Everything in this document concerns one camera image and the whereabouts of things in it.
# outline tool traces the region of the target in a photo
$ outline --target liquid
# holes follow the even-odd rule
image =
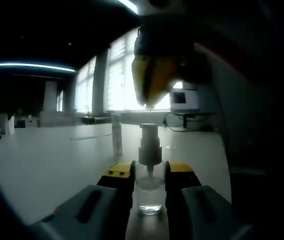
[[[165,203],[164,180],[158,177],[142,177],[136,181],[137,206],[141,213],[153,215],[160,212]]]

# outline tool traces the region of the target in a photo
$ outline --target pump dispenser head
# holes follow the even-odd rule
[[[158,126],[156,124],[141,124],[142,138],[139,147],[139,163],[146,165],[148,171],[153,166],[162,162],[162,146],[158,138]]]

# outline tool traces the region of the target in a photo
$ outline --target table surface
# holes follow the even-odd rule
[[[211,186],[231,202],[228,165],[218,133],[173,132],[163,127],[158,132],[164,161],[187,163],[202,185]],[[121,161],[138,161],[141,133],[138,125],[122,124]],[[40,220],[87,185],[98,182],[114,163],[110,134],[111,124],[101,124],[18,128],[15,134],[3,136],[0,189],[25,224]],[[144,221],[131,215],[129,222]],[[147,221],[151,228],[152,221],[161,216],[153,218]],[[165,218],[161,224],[167,225]]]

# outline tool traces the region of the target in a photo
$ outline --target clear glass bottle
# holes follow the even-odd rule
[[[146,215],[157,214],[165,204],[165,163],[155,124],[142,124],[139,161],[135,164],[137,206]]]

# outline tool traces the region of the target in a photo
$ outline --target fluorescent light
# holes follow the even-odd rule
[[[118,1],[137,14],[137,7],[131,1],[129,0],[118,0]]]
[[[0,63],[1,66],[24,66],[24,67],[36,67],[36,68],[46,68],[46,69],[57,69],[68,72],[75,72],[73,69],[63,68],[58,66],[46,66],[46,65],[38,65],[38,64],[29,64],[29,63]]]

